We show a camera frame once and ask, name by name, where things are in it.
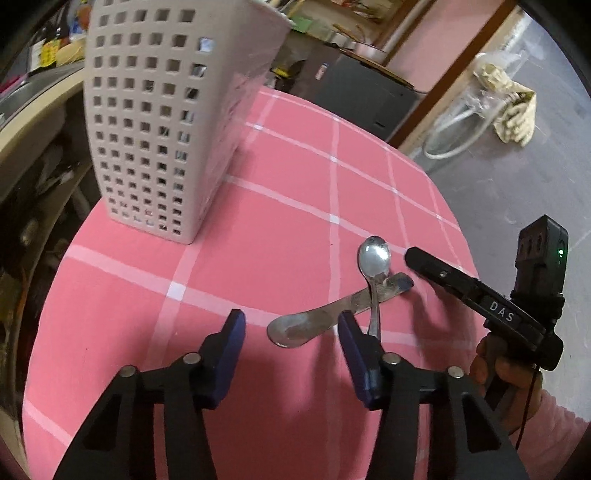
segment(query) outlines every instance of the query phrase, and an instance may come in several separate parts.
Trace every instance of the gray floor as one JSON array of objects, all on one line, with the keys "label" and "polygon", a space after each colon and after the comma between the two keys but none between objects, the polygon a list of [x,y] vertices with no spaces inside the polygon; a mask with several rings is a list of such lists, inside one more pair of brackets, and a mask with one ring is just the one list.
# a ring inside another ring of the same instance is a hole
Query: gray floor
[{"label": "gray floor", "polygon": [[505,145],[490,130],[449,161],[415,160],[456,215],[481,279],[501,293],[512,289],[524,226],[548,214],[568,230],[566,308],[557,327],[566,348],[545,386],[591,420],[591,100],[539,25],[528,27],[523,42],[533,55],[515,80],[538,94],[531,143]]}]

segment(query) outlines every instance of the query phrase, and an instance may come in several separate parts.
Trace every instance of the finger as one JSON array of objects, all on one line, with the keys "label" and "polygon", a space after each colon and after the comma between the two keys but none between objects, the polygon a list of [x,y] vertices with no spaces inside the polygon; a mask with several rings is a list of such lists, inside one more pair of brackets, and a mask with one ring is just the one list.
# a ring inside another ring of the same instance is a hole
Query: finger
[{"label": "finger", "polygon": [[472,365],[470,366],[470,378],[477,383],[478,385],[484,385],[486,379],[488,378],[488,366],[486,365],[486,360],[483,357],[477,356],[472,361]]},{"label": "finger", "polygon": [[[515,385],[517,388],[529,388],[531,379],[535,372],[531,367],[523,364],[512,363],[504,357],[499,357],[496,359],[495,370],[501,380],[504,380],[511,385]],[[541,373],[538,373],[536,382],[539,383],[539,385],[536,386],[539,388],[541,388],[542,385],[541,377]]]}]

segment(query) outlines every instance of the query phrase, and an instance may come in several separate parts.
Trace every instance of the cloth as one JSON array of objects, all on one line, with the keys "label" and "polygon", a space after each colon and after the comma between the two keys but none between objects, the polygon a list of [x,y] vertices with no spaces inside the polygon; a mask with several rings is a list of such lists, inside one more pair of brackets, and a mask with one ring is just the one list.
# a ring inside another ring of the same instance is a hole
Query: cloth
[{"label": "cloth", "polygon": [[[217,477],[364,478],[380,413],[356,399],[332,330],[286,350],[265,328],[364,288],[356,253],[372,234],[389,242],[392,271],[415,280],[381,305],[384,347],[422,368],[470,365],[482,319],[404,263],[417,245],[476,276],[457,221],[425,172],[284,93],[262,90],[247,121],[192,245],[110,220],[106,200],[77,233],[29,364],[23,423],[34,480],[51,479],[121,366],[170,365],[219,330],[233,307],[246,313],[246,340],[227,398],[205,412]],[[358,320],[367,326],[369,312]],[[427,445],[425,434],[422,472]]]},{"label": "cloth", "polygon": [[516,142],[526,146],[535,132],[535,92],[509,78],[504,70],[491,64],[483,64],[475,72],[480,83],[492,92],[510,95],[510,101],[494,122],[496,134],[505,142]]},{"label": "cloth", "polygon": [[[528,420],[518,451],[531,480],[553,480],[588,425],[573,412],[559,407],[556,399],[543,390],[540,409]],[[518,437],[519,430],[510,437],[513,444]]]}]

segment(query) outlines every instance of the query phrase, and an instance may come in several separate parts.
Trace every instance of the spoon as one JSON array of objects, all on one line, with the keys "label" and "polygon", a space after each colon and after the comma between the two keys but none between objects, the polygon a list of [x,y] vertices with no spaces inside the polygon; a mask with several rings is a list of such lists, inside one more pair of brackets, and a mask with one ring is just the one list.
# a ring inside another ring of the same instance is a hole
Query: spoon
[{"label": "spoon", "polygon": [[371,297],[371,316],[368,335],[381,340],[381,325],[379,317],[378,284],[386,280],[390,273],[392,254],[386,240],[379,236],[370,236],[357,250],[357,266],[368,283]]}]

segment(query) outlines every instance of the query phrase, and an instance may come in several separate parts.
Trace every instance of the white grid line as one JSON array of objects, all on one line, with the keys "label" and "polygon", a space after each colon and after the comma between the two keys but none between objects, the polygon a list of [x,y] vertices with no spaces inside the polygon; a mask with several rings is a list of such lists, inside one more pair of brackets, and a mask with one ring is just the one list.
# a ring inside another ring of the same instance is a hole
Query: white grid line
[{"label": "white grid line", "polygon": [[[262,90],[261,93],[263,95],[267,95],[267,96],[277,96],[276,93],[266,92],[264,90]],[[307,100],[302,99],[301,102],[298,102],[298,101],[294,100],[291,97],[291,95],[286,95],[286,94],[279,95],[279,98],[283,102],[292,103],[293,105],[297,105],[299,107],[305,108],[306,110],[310,110],[310,111],[318,113],[322,116],[326,116],[326,117],[333,118],[333,119],[335,118],[334,114],[332,114],[324,109],[320,109],[320,108],[315,107],[312,103],[308,102]],[[398,155],[396,155],[397,160],[400,160],[402,163],[406,163],[406,165],[411,167],[413,170],[416,170],[417,172],[427,176],[427,174],[425,173],[425,171],[421,167],[416,165],[416,163],[404,158],[404,156],[402,154],[400,154],[394,147],[391,147],[390,145],[385,143],[383,140],[380,140],[378,137],[370,134],[369,132],[366,132],[362,128],[359,128],[357,125],[354,125],[350,122],[343,122],[343,125],[345,125],[349,129],[353,130],[354,132],[357,132],[358,134],[363,136],[366,140],[370,140],[371,143],[374,143],[374,144],[378,145],[379,147],[389,151],[390,153],[393,153],[393,152],[398,153]]]},{"label": "white grid line", "polygon": [[[246,123],[246,126],[253,128],[255,125],[251,124],[251,123]],[[273,130],[270,130],[269,128],[264,128],[262,127],[259,131],[266,133],[267,135],[270,135],[272,137],[276,137],[280,140],[285,141],[286,143],[289,143],[291,145],[295,145],[296,147],[300,147],[303,148],[304,150],[308,150],[311,151],[315,154],[317,154],[319,157],[322,158],[326,158],[332,162],[338,163],[338,165],[342,166],[343,168],[346,168],[347,170],[350,170],[351,172],[355,173],[356,175],[359,175],[360,177],[362,177],[363,179],[370,181],[371,183],[373,183],[374,185],[377,185],[378,187],[381,187],[385,190],[389,190],[391,192],[394,192],[396,195],[398,195],[400,198],[402,198],[403,200],[407,201],[408,203],[410,203],[411,205],[415,206],[416,208],[422,210],[425,213],[428,213],[429,215],[437,218],[438,220],[441,220],[443,222],[446,222],[447,224],[449,224],[452,228],[455,228],[458,231],[460,230],[460,227],[456,224],[454,224],[453,222],[450,222],[449,220],[442,218],[440,215],[438,215],[437,213],[429,210],[427,207],[421,205],[420,203],[416,202],[415,200],[407,197],[405,194],[403,194],[402,192],[399,192],[397,189],[393,188],[392,186],[384,183],[383,181],[380,181],[368,174],[366,174],[365,172],[362,172],[360,169],[354,167],[353,165],[348,164],[347,162],[344,162],[340,159],[338,159],[335,155],[329,155],[326,152],[323,152],[322,150],[319,150],[316,147],[312,147],[311,145],[305,144],[303,142],[294,140],[293,138],[290,137],[286,137],[283,134],[280,134],[278,132],[275,132]]]}]

